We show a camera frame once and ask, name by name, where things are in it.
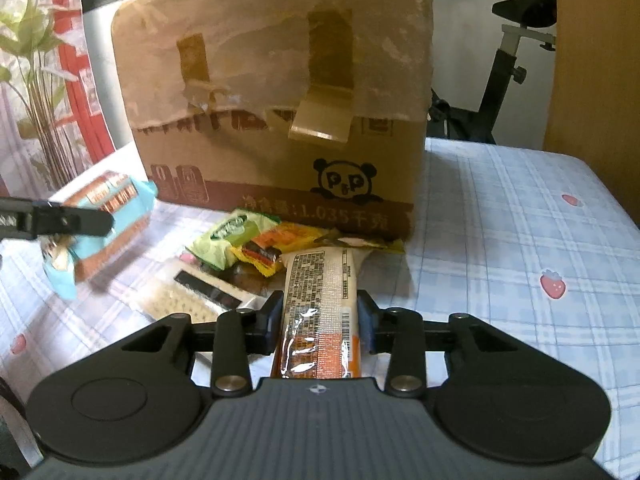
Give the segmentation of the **blue brown biscuit pack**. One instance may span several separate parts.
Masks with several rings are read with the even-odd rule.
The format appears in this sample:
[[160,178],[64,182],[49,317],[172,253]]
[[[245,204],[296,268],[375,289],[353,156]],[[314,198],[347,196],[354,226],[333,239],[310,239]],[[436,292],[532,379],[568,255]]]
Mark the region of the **blue brown biscuit pack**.
[[93,278],[149,224],[157,196],[150,181],[105,171],[63,206],[66,232],[40,238],[43,271],[54,292],[77,296],[80,283]]

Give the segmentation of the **orange long snack bar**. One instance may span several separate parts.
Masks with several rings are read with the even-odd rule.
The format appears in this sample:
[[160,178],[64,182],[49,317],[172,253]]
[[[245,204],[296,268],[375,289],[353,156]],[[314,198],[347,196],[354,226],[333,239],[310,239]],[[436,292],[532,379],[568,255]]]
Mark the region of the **orange long snack bar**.
[[361,376],[357,278],[370,252],[319,247],[289,252],[272,374],[284,379]]

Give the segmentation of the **green snack packet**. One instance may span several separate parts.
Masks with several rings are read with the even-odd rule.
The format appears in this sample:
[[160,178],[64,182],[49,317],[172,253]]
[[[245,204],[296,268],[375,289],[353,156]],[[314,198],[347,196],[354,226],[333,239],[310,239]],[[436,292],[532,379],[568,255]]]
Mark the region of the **green snack packet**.
[[235,264],[233,247],[242,246],[279,223],[278,217],[236,208],[186,246],[186,250],[206,266],[221,272]]

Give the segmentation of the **gold foil snack packet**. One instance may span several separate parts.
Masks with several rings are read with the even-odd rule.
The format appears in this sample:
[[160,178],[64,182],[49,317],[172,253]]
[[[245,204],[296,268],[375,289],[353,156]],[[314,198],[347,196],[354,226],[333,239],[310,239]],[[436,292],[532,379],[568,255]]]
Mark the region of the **gold foil snack packet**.
[[329,230],[326,234],[316,238],[314,244],[326,247],[341,247],[370,250],[373,252],[388,252],[389,254],[403,254],[405,245],[402,240],[384,240],[384,238],[343,233],[337,229]]

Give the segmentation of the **yellow orange snack packet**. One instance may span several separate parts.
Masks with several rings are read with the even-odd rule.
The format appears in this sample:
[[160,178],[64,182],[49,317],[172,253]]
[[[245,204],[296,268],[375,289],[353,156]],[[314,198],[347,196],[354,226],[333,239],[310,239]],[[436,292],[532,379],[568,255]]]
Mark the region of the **yellow orange snack packet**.
[[254,266],[265,278],[271,278],[282,268],[282,255],[314,248],[317,240],[328,233],[328,229],[282,222],[248,242],[232,247],[231,252],[241,262]]

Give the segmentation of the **plaid strawberry tablecloth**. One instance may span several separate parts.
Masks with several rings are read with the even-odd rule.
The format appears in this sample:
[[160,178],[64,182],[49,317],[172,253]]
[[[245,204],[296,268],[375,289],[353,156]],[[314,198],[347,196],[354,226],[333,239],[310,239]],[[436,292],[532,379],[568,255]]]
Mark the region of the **plaid strawberry tablecloth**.
[[[58,298],[35,243],[1,246],[1,374],[20,398],[41,378],[145,324],[148,275],[217,223],[159,203],[126,252]],[[599,462],[639,472],[639,231],[581,160],[429,140],[416,227],[402,254],[374,252],[358,284],[381,307],[443,321],[469,312],[598,382],[613,414]]]

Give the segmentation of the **green bamboo plant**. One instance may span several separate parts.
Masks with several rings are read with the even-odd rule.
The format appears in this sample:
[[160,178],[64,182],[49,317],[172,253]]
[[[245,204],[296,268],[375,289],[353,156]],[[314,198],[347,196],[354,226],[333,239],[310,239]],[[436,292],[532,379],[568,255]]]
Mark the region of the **green bamboo plant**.
[[10,59],[1,82],[23,107],[20,137],[39,145],[36,168],[59,188],[78,175],[81,156],[58,117],[67,85],[78,77],[58,65],[58,48],[67,42],[55,31],[56,10],[52,0],[17,0],[1,11],[1,53]]

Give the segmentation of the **brown cardboard box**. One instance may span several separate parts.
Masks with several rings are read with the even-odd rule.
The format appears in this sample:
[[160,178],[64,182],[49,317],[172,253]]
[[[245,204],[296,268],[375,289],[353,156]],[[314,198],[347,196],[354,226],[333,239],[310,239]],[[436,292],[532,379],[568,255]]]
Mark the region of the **brown cardboard box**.
[[204,110],[130,128],[166,202],[244,206],[346,233],[407,238],[427,110],[422,122],[360,117],[352,90],[316,84],[292,110]]

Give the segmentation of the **wooden door panel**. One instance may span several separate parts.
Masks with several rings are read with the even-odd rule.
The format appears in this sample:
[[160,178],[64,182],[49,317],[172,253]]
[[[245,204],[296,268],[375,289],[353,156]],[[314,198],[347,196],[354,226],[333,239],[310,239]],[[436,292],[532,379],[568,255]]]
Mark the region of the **wooden door panel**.
[[639,218],[639,0],[558,0],[544,149],[583,160]]

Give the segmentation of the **black exercise bike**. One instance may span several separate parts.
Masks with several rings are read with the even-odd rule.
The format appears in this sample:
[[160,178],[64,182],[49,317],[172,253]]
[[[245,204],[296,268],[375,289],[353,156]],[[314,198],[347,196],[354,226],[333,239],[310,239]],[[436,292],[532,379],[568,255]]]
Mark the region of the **black exercise bike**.
[[430,138],[494,144],[494,128],[509,84],[522,84],[527,76],[527,70],[516,64],[520,42],[531,39],[546,51],[555,50],[556,37],[546,29],[558,21],[556,0],[501,0],[492,5],[491,13],[506,22],[480,108],[455,107],[433,93],[426,129]]

